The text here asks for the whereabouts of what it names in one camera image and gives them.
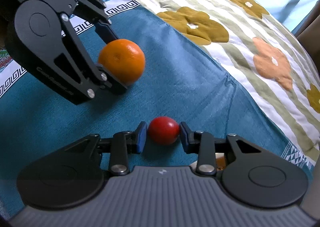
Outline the brown curtain right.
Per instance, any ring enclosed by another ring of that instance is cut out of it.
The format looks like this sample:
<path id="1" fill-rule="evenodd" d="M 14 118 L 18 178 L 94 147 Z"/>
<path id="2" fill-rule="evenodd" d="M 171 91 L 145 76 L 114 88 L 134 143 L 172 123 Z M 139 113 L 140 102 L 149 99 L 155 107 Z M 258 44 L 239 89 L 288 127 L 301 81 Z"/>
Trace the brown curtain right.
<path id="1" fill-rule="evenodd" d="M 296 37 L 310 55 L 319 52 L 319 9 L 311 11 Z"/>

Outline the floral quilt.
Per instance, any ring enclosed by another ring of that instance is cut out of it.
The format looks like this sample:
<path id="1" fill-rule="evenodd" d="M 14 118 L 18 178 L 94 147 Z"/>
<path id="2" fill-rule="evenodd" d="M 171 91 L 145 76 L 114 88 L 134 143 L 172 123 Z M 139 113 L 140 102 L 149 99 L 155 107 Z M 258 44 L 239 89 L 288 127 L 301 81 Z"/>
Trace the floral quilt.
<path id="1" fill-rule="evenodd" d="M 319 157 L 319 75 L 294 35 L 255 0 L 136 0 L 219 62 L 289 138 L 300 167 Z"/>

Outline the cream yellow plate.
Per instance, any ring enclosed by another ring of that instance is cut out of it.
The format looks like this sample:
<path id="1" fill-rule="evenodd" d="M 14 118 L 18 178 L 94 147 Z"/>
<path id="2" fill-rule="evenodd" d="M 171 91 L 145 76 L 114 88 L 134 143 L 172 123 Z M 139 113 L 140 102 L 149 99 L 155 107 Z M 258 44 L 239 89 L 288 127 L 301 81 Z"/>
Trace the cream yellow plate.
<path id="1" fill-rule="evenodd" d="M 216 153 L 216 169 L 222 171 L 226 168 L 225 156 L 223 153 Z M 192 170 L 196 169 L 197 161 L 190 164 Z"/>

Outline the blue patterned cloth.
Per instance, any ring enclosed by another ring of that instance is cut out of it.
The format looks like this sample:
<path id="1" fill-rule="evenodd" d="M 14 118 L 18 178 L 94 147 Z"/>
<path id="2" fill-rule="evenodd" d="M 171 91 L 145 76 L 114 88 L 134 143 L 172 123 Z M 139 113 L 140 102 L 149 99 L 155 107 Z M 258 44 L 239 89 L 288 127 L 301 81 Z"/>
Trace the blue patterned cloth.
<path id="1" fill-rule="evenodd" d="M 1 69 L 1 216 L 23 207 L 16 179 L 29 163 L 89 135 L 109 137 L 164 115 L 217 137 L 238 133 L 281 157 L 290 143 L 247 90 L 210 56 L 135 0 L 104 0 L 112 27 L 144 51 L 142 77 L 121 96 L 74 105 L 15 61 Z"/>

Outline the large orange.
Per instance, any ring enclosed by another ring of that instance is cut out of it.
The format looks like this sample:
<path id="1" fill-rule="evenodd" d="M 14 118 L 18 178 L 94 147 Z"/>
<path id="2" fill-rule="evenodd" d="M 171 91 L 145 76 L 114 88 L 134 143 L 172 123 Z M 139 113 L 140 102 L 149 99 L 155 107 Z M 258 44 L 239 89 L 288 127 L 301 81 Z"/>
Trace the large orange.
<path id="1" fill-rule="evenodd" d="M 117 39 L 100 51 L 98 63 L 122 84 L 132 85 L 144 72 L 145 55 L 136 43 L 127 39 Z"/>

